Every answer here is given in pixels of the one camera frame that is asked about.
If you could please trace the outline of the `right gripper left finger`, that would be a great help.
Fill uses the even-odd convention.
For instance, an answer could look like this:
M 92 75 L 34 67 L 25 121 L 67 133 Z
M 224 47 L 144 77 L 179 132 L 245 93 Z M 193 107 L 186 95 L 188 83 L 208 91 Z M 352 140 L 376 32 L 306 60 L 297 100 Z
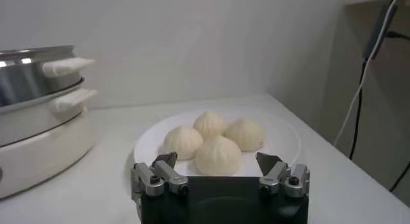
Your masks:
M 184 197 L 189 193 L 188 177 L 174 170 L 178 154 L 171 152 L 159 155 L 150 166 L 135 163 L 131 167 L 131 199 L 139 202 L 142 195 L 161 196 L 168 191 Z

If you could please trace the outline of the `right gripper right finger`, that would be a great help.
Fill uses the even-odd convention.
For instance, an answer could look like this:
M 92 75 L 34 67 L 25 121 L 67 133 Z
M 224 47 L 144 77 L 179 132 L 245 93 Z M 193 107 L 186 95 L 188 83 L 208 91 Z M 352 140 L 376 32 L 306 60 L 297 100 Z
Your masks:
M 296 164 L 293 170 L 278 156 L 256 153 L 256 161 L 263 176 L 259 178 L 259 192 L 264 196 L 283 192 L 290 198 L 303 198 L 309 194 L 310 170 Z

